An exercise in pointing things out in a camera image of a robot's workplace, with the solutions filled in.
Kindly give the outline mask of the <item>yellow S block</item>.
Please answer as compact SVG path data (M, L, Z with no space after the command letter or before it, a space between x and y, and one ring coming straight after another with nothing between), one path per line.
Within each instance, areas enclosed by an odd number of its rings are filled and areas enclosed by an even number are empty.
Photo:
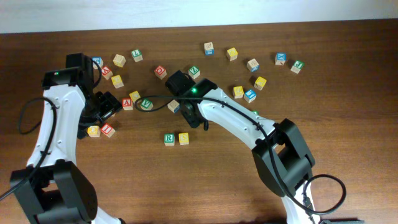
M179 133L178 141L180 145L188 145L189 144L189 134L188 133Z

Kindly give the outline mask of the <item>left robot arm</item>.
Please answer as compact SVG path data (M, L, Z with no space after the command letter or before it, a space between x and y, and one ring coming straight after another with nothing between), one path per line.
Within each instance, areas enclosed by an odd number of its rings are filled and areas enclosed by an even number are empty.
M76 166L76 141L122 108L110 92L97 92L98 62L83 53L44 75L44 113L36 146L10 185L30 223L123 223L99 208L95 188Z

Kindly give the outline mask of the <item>plain blue-sided block centre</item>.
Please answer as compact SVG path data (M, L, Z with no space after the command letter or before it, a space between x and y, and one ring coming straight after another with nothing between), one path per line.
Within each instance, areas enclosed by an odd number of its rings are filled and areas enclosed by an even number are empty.
M177 100L172 100L167 104L168 109L174 114L180 109L181 105Z

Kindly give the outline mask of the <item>plain blue-sided block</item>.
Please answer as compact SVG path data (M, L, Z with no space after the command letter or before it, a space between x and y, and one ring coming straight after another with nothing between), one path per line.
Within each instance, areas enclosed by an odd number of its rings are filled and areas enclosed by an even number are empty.
M167 104L168 109L174 114L180 109L181 105L177 100L172 100Z
M214 46L212 42L204 43L204 51L205 55L213 55L214 54Z
M246 66L250 72L255 72L259 68L259 63L253 58L247 62Z

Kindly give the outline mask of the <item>red I block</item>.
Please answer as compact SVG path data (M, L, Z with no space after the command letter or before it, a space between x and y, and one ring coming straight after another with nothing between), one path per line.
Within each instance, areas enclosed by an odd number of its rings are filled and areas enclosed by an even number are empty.
M111 125L109 125L108 123L105 123L105 124L101 127L100 131L101 131L105 136L107 136L107 137L109 137L109 138L116 132L116 130L115 130Z

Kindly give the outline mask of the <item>red A block upper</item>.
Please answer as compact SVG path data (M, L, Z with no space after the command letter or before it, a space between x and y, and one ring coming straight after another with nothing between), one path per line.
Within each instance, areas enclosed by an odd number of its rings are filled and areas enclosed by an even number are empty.
M108 66L104 66L101 69L101 74L106 80L109 80L113 76L113 72Z

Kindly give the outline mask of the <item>green Z block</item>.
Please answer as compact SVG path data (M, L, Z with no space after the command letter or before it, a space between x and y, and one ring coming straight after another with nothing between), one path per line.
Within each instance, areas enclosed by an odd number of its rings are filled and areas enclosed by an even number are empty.
M192 79L196 79L197 77L200 76L200 70L198 69L198 67L196 66L192 66L189 70L188 70L188 74Z

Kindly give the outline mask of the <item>blue 5 block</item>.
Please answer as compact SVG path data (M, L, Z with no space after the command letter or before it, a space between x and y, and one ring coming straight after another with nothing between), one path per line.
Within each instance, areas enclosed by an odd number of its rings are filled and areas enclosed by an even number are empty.
M97 70L98 68L103 68L103 59L101 57L92 57L93 68Z

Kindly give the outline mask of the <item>plain yellow-sided block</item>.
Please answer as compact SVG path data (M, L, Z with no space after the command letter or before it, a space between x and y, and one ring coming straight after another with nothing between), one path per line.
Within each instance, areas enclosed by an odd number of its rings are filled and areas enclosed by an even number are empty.
M115 66L123 68L126 63L126 58L123 55L116 54L113 58L113 63Z

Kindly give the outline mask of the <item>yellow block middle right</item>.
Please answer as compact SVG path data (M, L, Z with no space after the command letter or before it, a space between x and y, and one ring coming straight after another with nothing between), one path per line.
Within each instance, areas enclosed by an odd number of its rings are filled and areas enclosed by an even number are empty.
M234 99L242 98L244 96L244 90L242 86L234 86L233 87L233 96Z

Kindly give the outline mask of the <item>green L block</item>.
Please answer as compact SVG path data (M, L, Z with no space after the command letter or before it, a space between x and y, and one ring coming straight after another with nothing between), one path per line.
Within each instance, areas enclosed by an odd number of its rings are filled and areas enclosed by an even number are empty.
M140 62L140 61L143 60L142 53L141 53L141 51L139 49L132 50L131 51L131 55L132 55L133 60L135 62Z

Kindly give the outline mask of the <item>blue picture block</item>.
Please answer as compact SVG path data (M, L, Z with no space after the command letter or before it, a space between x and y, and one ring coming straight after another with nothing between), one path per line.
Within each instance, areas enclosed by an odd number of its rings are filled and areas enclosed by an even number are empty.
M244 99L248 102L251 103L256 99L256 92L254 90L248 90L244 93Z

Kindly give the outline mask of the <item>plain blue-sided block top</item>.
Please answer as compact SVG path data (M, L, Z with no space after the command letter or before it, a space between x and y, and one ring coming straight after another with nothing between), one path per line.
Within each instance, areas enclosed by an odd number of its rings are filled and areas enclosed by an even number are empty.
M214 46L212 42L204 43L204 51L205 55L213 55L214 54Z

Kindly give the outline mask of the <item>yellow block top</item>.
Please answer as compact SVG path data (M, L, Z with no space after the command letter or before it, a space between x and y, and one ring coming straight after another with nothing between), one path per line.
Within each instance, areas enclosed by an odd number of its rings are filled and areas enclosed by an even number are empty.
M236 60L236 59L237 59L237 57L238 57L238 52L237 52L237 50L233 47L233 48L230 48L230 49L228 49L228 50L226 51L226 56L227 56L227 58L228 58L229 61L233 61L233 60Z

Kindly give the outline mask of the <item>blue X block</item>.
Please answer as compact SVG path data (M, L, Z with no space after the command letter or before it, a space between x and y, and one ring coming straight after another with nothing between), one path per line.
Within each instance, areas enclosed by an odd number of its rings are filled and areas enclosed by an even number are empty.
M275 55L275 64L276 65L284 65L287 60L286 53L277 52Z

